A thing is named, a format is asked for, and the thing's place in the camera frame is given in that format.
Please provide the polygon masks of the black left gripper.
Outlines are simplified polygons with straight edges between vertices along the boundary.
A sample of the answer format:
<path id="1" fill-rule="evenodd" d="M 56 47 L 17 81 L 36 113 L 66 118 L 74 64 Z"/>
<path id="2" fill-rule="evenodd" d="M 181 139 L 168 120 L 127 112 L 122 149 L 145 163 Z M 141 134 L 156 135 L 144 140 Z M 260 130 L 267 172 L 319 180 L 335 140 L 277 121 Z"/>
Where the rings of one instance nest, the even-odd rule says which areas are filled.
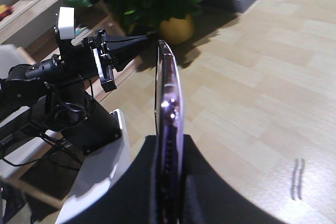
<path id="1" fill-rule="evenodd" d="M 117 88 L 113 69 L 122 71 L 135 57 L 150 46 L 148 36 L 120 37 L 108 35 L 104 28 L 96 31 L 95 37 L 86 37 L 82 45 L 87 46 L 96 64 L 100 84 L 105 93 Z"/>

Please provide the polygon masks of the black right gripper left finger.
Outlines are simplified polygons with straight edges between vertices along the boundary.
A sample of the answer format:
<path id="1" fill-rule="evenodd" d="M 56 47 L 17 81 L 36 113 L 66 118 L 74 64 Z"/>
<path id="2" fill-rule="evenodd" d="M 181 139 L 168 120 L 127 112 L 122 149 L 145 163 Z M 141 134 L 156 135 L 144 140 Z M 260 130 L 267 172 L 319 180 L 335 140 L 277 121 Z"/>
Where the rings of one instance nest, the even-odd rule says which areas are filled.
<path id="1" fill-rule="evenodd" d="M 148 135 L 126 172 L 95 203 L 65 223 L 161 223 L 157 206 L 157 139 Z"/>

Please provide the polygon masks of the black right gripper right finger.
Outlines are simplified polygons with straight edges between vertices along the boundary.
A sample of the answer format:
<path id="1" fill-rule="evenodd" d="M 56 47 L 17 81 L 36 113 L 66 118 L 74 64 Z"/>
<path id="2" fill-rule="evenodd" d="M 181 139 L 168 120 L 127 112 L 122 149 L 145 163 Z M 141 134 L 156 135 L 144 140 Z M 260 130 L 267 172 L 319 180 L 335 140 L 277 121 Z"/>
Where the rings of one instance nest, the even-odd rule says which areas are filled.
<path id="1" fill-rule="evenodd" d="M 182 223 L 283 223 L 232 188 L 184 135 Z"/>

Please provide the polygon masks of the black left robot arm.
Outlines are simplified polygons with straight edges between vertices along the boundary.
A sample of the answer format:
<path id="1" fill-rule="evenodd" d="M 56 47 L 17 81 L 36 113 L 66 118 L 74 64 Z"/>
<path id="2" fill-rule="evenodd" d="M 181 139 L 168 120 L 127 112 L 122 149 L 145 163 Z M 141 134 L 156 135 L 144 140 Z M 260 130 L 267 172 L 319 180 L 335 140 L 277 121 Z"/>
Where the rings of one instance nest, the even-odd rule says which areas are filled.
<path id="1" fill-rule="evenodd" d="M 60 30 L 56 37 L 58 55 L 14 66 L 1 80 L 1 118 L 26 107 L 1 127 L 1 158 L 37 137 L 50 143 L 53 153 L 71 144 L 86 158 L 57 223 L 153 223 L 150 176 L 129 161 L 122 112 L 108 112 L 83 85 L 99 77 L 105 92 L 116 89 L 113 72 L 145 51 L 148 37 L 100 30 L 77 46 Z"/>

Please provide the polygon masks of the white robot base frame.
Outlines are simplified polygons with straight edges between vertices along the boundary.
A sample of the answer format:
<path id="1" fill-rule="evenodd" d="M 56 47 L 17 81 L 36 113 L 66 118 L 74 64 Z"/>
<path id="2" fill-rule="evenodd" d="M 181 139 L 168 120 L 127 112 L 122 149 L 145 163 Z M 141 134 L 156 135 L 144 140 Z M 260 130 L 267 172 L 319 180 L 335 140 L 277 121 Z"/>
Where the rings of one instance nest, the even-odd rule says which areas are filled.
<path id="1" fill-rule="evenodd" d="M 110 112 L 110 118 L 117 119 L 121 130 L 121 137 L 85 157 L 82 167 L 72 185 L 55 223 L 70 223 L 74 217 L 84 214 L 94 203 L 119 180 L 130 165 L 130 143 L 124 115 L 120 109 Z M 19 147 L 9 158 L 17 159 L 19 163 L 26 163 L 33 154 L 42 149 L 42 140 L 34 139 L 31 144 Z M 1 161 L 1 223 L 4 211 L 9 204 L 3 199 L 3 182 L 14 174 L 15 169 Z"/>

